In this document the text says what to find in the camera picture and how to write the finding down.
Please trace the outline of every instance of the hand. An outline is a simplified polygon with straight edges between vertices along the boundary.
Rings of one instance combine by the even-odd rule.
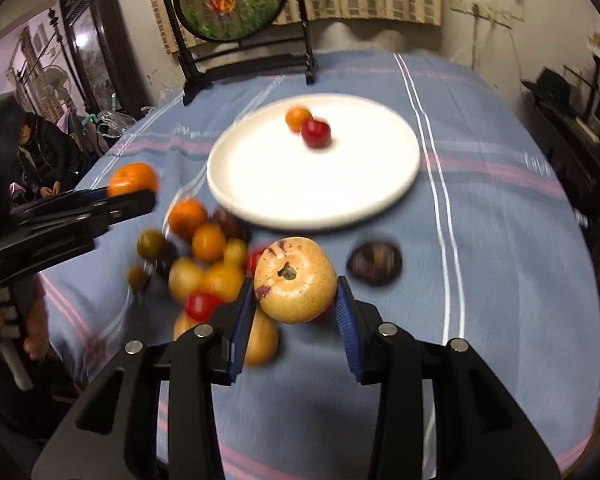
[[[0,314],[0,329],[4,320]],[[45,300],[42,294],[34,301],[25,320],[27,337],[24,339],[24,351],[34,360],[42,360],[49,350],[49,334],[46,325]]]

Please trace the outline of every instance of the black jacket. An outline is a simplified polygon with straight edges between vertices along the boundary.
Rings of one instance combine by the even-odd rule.
[[[29,143],[18,150],[26,186],[39,195],[41,187],[53,187],[69,172],[84,176],[88,160],[75,141],[44,118],[32,119]]]

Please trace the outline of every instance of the metal screw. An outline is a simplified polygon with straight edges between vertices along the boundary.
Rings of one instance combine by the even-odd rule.
[[[456,337],[451,340],[451,348],[456,352],[466,352],[469,349],[469,343],[464,339]]]
[[[198,325],[193,329],[193,333],[198,337],[209,337],[214,332],[214,329],[211,325],[204,324]]]
[[[398,333],[398,327],[393,323],[382,323],[382,325],[378,327],[378,332],[385,337],[391,337]]]
[[[128,354],[131,354],[131,355],[137,354],[141,350],[142,350],[142,343],[140,341],[138,341],[137,339],[133,339],[125,345],[125,352]]]

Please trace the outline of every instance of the round plate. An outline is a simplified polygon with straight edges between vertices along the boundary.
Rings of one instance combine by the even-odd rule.
[[[331,125],[328,148],[312,150],[285,123],[304,105]],[[277,229],[323,229],[375,215],[411,186],[420,147],[389,108],[344,94],[277,101],[229,127],[209,155],[206,177],[227,210]]]

